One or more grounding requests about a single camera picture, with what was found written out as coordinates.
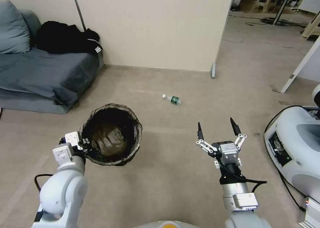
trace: beige wall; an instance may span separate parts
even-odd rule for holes
[[[41,23],[55,20],[76,24],[82,29],[74,0],[10,0],[19,9],[30,9],[38,16]]]
[[[41,21],[81,27],[73,0],[12,0]],[[106,64],[209,71],[231,0],[78,0]]]

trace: plastic bottle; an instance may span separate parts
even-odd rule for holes
[[[181,105],[181,101],[180,101],[179,97],[176,97],[176,96],[167,96],[166,94],[163,94],[163,95],[162,95],[162,98],[171,101],[172,104]]]

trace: metal pole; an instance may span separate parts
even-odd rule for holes
[[[76,6],[77,6],[77,10],[78,10],[78,13],[79,13],[79,16],[80,16],[80,20],[81,20],[81,23],[82,23],[83,30],[86,31],[87,30],[86,29],[86,25],[84,24],[78,1],[74,0],[74,2],[76,3]]]
[[[277,15],[276,15],[276,18],[274,18],[274,21],[273,21],[273,25],[276,25],[284,8],[286,7],[286,4],[287,4],[288,0],[284,0],[281,7],[280,7],[280,10],[278,11]]]

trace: gray pillow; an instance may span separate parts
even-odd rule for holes
[[[0,54],[30,50],[30,34],[20,11],[10,1],[0,2]]]

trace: trash can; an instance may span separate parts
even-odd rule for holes
[[[91,112],[80,134],[88,139],[86,158],[99,165],[123,166],[139,150],[142,125],[125,105],[107,104]]]

